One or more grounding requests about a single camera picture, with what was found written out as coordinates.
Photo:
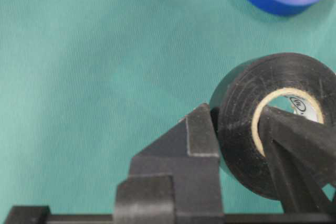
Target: fabric surface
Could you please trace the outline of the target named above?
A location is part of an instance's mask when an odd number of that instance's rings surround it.
[[[231,68],[292,51],[335,71],[335,17],[334,0],[290,18],[246,0],[0,0],[0,220],[112,212],[130,158]],[[281,211],[221,179],[226,212]]]

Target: green cloth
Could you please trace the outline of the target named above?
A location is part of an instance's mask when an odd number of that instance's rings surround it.
[[[293,51],[336,70],[335,17],[334,0],[291,18],[247,0],[0,0],[0,220],[112,212],[131,157],[231,68]],[[221,179],[226,212],[281,211]]]

